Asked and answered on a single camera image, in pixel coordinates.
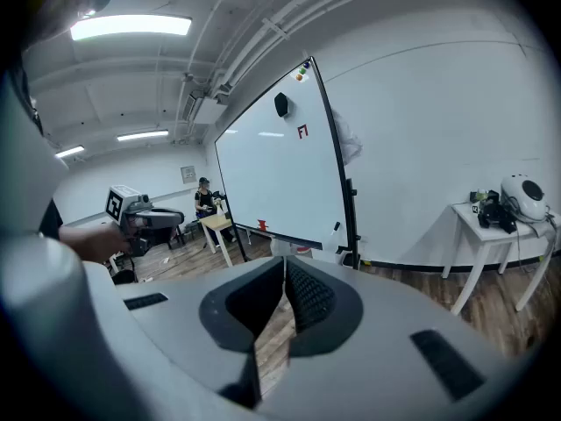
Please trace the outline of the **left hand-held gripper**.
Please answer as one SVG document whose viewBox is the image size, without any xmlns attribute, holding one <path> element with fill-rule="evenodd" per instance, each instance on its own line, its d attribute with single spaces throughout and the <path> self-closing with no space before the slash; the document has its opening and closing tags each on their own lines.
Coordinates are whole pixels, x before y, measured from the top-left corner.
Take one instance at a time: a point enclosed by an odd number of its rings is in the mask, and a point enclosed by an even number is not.
<svg viewBox="0 0 561 421">
<path fill-rule="evenodd" d="M 143 233 L 149 227 L 147 214 L 151 208 L 148 195 L 125 185 L 110 186 L 105 212 L 128 241 L 134 257 L 144 256 L 150 247 Z M 151 220 L 152 228 L 175 228 L 184 222 L 184 214 L 179 210 L 153 208 Z"/>
</svg>

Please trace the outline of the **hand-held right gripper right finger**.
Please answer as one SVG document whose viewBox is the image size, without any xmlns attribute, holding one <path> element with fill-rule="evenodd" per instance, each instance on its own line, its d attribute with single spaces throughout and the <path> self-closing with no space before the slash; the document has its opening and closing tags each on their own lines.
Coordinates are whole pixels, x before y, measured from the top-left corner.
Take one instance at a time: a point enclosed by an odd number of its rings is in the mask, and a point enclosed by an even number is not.
<svg viewBox="0 0 561 421">
<path fill-rule="evenodd" d="M 290 357 L 260 405 L 278 420 L 476 420 L 522 371 L 461 318 L 406 284 L 333 263 L 293 263 L 348 285 L 362 302 L 336 350 Z"/>
</svg>

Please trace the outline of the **person's left hand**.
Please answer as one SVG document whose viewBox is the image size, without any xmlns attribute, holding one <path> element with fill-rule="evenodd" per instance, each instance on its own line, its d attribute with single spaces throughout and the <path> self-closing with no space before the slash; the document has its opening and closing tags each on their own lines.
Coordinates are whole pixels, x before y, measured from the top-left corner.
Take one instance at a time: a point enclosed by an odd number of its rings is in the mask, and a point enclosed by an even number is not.
<svg viewBox="0 0 561 421">
<path fill-rule="evenodd" d="M 97 254 L 101 262 L 117 253 L 129 253 L 131 245 L 128 239 L 113 225 L 102 225 L 97 234 Z"/>
</svg>

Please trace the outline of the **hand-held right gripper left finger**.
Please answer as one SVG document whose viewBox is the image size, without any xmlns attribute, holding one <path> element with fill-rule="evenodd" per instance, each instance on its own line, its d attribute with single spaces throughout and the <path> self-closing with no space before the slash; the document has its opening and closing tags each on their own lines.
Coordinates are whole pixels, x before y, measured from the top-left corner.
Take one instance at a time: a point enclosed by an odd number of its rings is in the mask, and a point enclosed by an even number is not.
<svg viewBox="0 0 561 421">
<path fill-rule="evenodd" d="M 255 341 L 284 286 L 281 258 L 117 286 L 128 372 L 152 420 L 277 420 L 262 402 Z"/>
</svg>

